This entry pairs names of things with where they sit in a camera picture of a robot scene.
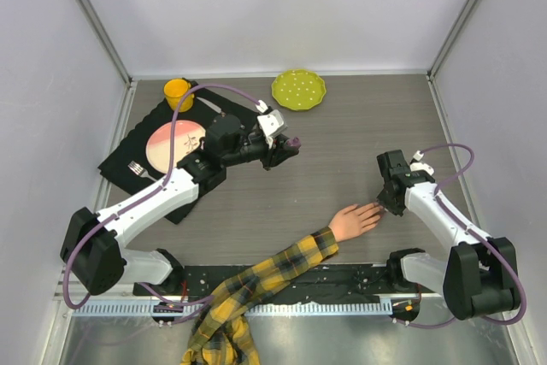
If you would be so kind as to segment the purple nail polish bottle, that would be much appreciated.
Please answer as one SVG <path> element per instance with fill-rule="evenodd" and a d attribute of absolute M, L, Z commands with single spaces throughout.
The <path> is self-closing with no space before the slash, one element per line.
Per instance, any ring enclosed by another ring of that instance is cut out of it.
<path fill-rule="evenodd" d="M 294 147 L 294 148 L 300 148 L 301 147 L 301 142 L 300 142 L 300 139 L 298 137 L 294 137 L 294 138 L 291 138 L 287 141 L 287 144 L 290 145 L 290 147 Z"/>

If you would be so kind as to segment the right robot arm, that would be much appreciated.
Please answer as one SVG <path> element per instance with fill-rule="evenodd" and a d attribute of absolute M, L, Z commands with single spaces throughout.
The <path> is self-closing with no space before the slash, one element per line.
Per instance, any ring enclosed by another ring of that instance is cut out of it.
<path fill-rule="evenodd" d="M 424 287 L 443 297 L 453 317 L 491 320 L 494 314 L 515 312 L 516 323 L 526 313 L 526 294 L 518 277 L 516 250 L 505 237 L 494 238 L 473 224 L 443 194 L 434 170 L 418 150 L 407 160 L 401 150 L 379 154 L 383 188 L 377 201 L 385 211 L 418 217 L 448 251 L 446 260 L 421 249 L 394 251 L 387 261 L 386 282 L 397 292 Z"/>

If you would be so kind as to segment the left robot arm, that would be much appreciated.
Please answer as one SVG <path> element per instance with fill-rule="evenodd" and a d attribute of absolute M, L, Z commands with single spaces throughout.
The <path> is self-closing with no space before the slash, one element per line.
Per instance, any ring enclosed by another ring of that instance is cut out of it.
<path fill-rule="evenodd" d="M 183 268 L 166 250 L 128 249 L 143 230 L 176 209 L 189 209 L 226 179 L 227 168 L 259 161 L 265 169 L 299 152 L 298 138 L 283 132 L 285 122 L 274 110 L 256 118 L 250 129 L 234 115 L 219 115 L 199 146 L 184 156 L 170 174 L 127 200 L 96 213 L 76 211 L 63 241 L 65 275 L 74 275 L 97 296 L 119 284 L 145 283 L 171 296 L 181 287 Z"/>

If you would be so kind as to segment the mannequin hand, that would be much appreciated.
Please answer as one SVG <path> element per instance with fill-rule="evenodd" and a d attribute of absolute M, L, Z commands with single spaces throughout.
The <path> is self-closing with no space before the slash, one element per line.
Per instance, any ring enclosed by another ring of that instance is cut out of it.
<path fill-rule="evenodd" d="M 362 206 L 353 204 L 340 210 L 328 227 L 337 242 L 344 242 L 376 228 L 383 214 L 384 208 L 378 203 Z"/>

